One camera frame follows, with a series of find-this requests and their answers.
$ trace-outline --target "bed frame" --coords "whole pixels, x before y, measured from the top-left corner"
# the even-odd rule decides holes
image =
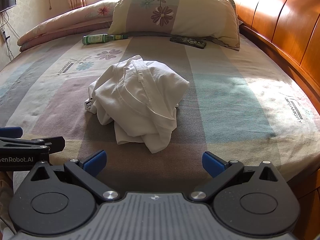
[[[240,33],[303,89],[320,113],[320,0],[234,0]],[[294,234],[320,234],[320,169],[291,183],[301,205]]]

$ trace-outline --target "blue gripper pad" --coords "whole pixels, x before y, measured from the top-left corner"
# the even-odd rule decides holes
[[[17,127],[0,127],[0,137],[20,138],[23,134],[22,128]]]
[[[103,150],[95,152],[89,158],[82,160],[83,170],[91,176],[97,176],[107,164],[107,153]]]
[[[204,152],[202,166],[214,178],[227,169],[228,163],[211,152]]]

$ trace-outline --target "silver screw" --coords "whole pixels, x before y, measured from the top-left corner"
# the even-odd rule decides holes
[[[102,194],[102,196],[106,199],[115,199],[119,196],[118,192],[113,190],[108,190]]]
[[[207,196],[207,194],[202,191],[194,191],[191,193],[190,196],[193,199],[204,199]]]

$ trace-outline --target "green bottle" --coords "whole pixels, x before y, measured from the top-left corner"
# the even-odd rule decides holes
[[[108,34],[98,34],[98,35],[88,35],[82,38],[83,45],[95,44],[95,43],[105,43],[108,41],[124,40],[127,39],[128,35],[108,35]]]

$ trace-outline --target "gray ridged plate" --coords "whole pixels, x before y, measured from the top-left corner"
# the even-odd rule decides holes
[[[18,233],[12,240],[48,237]],[[180,193],[128,193],[115,203],[101,205],[97,215],[79,230],[56,240],[243,240],[222,227],[204,204],[192,203]],[[272,238],[293,240],[289,234]]]

